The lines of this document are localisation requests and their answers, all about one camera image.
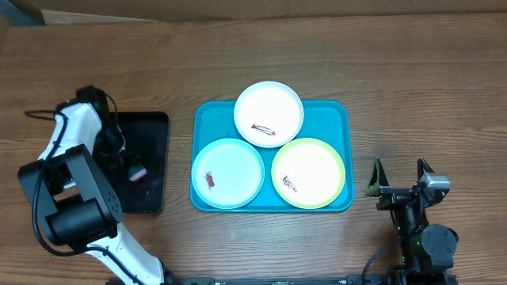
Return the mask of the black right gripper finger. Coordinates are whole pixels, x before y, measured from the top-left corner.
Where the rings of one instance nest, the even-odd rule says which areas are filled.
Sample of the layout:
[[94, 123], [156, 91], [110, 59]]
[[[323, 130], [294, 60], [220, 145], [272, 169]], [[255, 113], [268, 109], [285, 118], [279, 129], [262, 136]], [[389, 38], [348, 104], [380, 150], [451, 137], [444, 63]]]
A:
[[429, 166], [424, 157], [417, 160], [417, 179], [420, 180], [425, 173], [433, 173], [433, 169]]
[[388, 189], [388, 180], [379, 157], [373, 161], [372, 178], [364, 194], [369, 197], [380, 197]]

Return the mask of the pink green sponge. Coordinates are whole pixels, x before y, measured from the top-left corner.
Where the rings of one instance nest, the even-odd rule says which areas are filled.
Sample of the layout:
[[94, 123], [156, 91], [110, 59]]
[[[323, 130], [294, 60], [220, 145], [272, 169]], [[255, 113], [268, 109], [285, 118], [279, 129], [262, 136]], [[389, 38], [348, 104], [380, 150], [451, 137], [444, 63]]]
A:
[[128, 170], [128, 179], [130, 181], [137, 181], [147, 175], [147, 170], [142, 165], [135, 165]]

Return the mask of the light blue plate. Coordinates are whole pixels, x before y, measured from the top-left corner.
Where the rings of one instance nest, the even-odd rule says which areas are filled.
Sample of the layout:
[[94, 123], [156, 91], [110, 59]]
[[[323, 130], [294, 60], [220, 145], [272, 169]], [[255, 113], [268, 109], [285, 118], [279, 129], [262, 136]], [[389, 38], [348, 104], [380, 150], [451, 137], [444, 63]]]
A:
[[218, 139], [205, 146], [193, 161], [191, 181], [207, 205], [232, 210], [251, 202], [265, 179], [259, 152], [241, 139]]

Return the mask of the white pink plate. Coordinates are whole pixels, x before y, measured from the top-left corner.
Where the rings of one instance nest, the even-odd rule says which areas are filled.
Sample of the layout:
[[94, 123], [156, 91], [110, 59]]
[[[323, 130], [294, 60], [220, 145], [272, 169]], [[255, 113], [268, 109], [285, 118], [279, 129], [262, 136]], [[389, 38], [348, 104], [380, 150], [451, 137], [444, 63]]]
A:
[[303, 103], [289, 86], [263, 81], [247, 87], [234, 105], [234, 124], [249, 143], [274, 148], [298, 135], [303, 126]]

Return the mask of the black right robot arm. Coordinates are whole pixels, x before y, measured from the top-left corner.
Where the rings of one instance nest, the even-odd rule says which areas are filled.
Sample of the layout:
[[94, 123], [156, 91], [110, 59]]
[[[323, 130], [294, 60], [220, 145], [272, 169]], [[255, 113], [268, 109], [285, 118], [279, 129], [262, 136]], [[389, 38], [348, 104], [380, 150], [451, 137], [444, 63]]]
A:
[[[449, 178], [434, 172], [424, 158], [417, 160], [417, 181], [411, 187], [392, 188], [380, 159], [374, 159], [365, 195], [379, 199], [377, 210], [390, 212], [397, 238], [367, 261], [360, 275], [361, 284], [457, 283], [448, 269], [454, 265], [459, 235], [449, 227], [429, 223], [425, 213], [427, 208], [442, 202], [450, 189]], [[390, 267], [379, 278], [368, 277], [373, 261], [397, 245], [401, 249], [402, 264]]]

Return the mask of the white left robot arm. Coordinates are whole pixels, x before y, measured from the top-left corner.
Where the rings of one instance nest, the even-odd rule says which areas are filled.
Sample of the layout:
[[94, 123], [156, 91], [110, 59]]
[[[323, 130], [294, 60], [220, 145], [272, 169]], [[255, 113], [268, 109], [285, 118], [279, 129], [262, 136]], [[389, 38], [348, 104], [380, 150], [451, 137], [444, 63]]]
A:
[[55, 122], [44, 152], [18, 172], [38, 242], [59, 257], [96, 258], [118, 284], [174, 283], [172, 273], [124, 224], [126, 214], [162, 209], [168, 116], [122, 112], [92, 85], [30, 116]]

